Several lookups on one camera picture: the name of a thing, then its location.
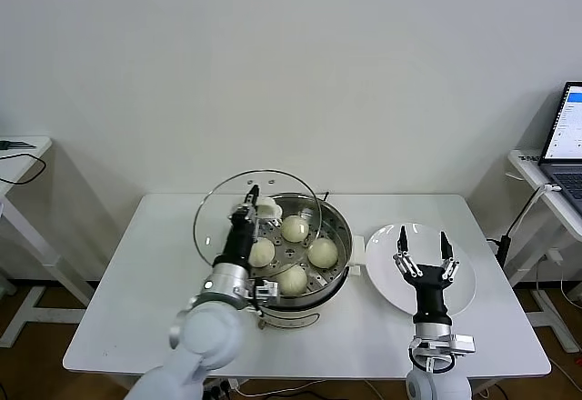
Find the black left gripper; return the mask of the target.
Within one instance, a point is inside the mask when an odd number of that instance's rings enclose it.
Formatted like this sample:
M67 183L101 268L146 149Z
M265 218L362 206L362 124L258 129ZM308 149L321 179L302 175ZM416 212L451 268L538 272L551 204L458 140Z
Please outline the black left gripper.
M256 236L256 203L260 194L259 185L253 185L244 201L237 205L229 216L231 228L226 244L213 264L248 265L248 259Z

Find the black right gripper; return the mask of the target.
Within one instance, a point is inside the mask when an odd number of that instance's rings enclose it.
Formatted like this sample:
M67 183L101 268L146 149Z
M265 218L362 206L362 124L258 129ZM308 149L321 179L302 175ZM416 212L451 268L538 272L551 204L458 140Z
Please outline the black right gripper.
M416 313L413 323L452 325L445 305L444 290L452 285L460 266L454 257L453 246L444 231L440 232L441 266L417 265L408 253L406 228L400 227L393 255L396 267L404 280L416 291Z

